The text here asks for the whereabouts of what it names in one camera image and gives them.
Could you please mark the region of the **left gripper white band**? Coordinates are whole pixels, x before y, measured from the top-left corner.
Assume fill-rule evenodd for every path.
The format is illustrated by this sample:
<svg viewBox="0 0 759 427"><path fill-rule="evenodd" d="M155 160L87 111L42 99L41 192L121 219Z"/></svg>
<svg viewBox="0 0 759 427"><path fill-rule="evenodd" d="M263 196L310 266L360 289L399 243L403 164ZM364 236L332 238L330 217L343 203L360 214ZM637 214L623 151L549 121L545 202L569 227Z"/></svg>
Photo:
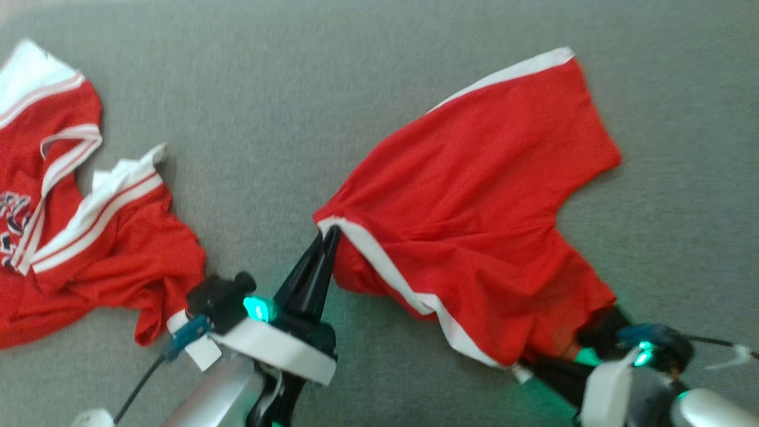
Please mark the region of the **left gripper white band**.
<svg viewBox="0 0 759 427"><path fill-rule="evenodd" d="M266 306L255 304L252 318L246 316L225 334L211 333L216 343L267 367L273 377L274 386L264 387L250 411L249 426L292 425L305 384L326 387L333 380L336 334L320 320L341 234L336 224L317 233L274 296L280 310L269 321L258 316Z"/></svg>

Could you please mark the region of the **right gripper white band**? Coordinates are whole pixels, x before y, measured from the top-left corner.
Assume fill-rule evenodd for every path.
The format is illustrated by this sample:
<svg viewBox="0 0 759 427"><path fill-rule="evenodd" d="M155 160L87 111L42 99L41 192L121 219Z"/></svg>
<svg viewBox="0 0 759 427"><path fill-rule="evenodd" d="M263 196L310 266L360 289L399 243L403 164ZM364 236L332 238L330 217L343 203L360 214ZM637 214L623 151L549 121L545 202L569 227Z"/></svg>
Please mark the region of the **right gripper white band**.
<svg viewBox="0 0 759 427"><path fill-rule="evenodd" d="M597 311L576 334L583 348L599 358L621 358L619 330L630 320L620 305ZM528 368L575 410L581 426L672 426L675 387L669 375L653 368L652 355L628 355L592 365L560 358L522 358Z"/></svg>

